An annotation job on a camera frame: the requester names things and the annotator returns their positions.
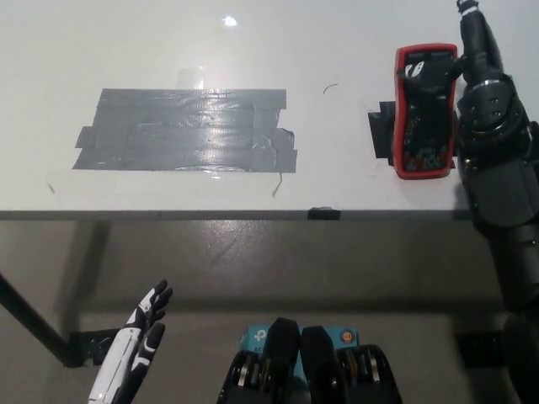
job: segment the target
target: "blue box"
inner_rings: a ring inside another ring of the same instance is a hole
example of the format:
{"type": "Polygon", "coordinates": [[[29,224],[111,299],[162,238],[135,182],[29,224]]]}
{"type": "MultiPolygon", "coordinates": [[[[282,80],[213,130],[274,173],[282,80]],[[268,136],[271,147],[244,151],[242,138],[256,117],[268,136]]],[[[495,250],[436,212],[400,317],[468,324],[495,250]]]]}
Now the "blue box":
{"type": "MultiPolygon", "coordinates": [[[[253,351],[261,354],[264,351],[264,344],[270,324],[252,324],[242,335],[240,349],[253,351]]],[[[360,344],[360,336],[353,327],[324,327],[335,349],[353,348],[360,344]]],[[[294,387],[293,390],[308,390],[307,379],[303,373],[302,357],[298,354],[296,367],[294,368],[294,387]]]]}

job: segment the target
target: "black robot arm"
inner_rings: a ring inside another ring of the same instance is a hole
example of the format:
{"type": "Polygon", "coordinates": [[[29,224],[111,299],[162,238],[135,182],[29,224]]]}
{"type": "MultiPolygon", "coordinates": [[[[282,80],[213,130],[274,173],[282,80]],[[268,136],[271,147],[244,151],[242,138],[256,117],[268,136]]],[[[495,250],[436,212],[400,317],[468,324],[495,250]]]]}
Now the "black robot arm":
{"type": "Polygon", "coordinates": [[[539,402],[539,130],[530,122],[478,2],[457,2],[467,83],[457,103],[459,171],[475,227],[488,239],[504,304],[510,377],[523,404],[539,402]]]}

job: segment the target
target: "gray duct tape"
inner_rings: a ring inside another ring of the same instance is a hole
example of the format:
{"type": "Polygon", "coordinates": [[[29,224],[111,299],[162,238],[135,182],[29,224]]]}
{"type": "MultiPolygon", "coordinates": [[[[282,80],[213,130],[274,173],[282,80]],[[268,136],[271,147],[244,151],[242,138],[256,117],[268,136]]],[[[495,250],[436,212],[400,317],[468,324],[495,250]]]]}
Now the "gray duct tape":
{"type": "Polygon", "coordinates": [[[285,90],[105,89],[74,169],[294,173],[285,90]]]}

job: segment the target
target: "black tape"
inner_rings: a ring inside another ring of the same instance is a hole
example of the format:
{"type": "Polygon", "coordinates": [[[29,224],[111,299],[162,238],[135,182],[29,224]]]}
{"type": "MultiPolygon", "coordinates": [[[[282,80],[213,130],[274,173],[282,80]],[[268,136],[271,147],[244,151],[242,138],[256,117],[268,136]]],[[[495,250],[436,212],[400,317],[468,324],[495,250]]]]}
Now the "black tape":
{"type": "Polygon", "coordinates": [[[332,208],[312,208],[307,212],[307,219],[310,221],[338,221],[340,220],[340,210],[332,208]]]}

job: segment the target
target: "multimeter display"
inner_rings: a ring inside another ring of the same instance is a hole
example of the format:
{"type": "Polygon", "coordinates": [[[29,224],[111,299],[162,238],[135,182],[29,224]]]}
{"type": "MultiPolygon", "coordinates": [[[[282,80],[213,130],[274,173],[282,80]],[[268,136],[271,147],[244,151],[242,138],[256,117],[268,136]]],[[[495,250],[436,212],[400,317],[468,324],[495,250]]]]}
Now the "multimeter display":
{"type": "Polygon", "coordinates": [[[438,178],[451,170],[454,84],[444,79],[442,70],[456,57],[456,47],[422,46],[423,50],[399,50],[404,55],[400,55],[402,74],[397,78],[393,153],[402,178],[438,178]]]}

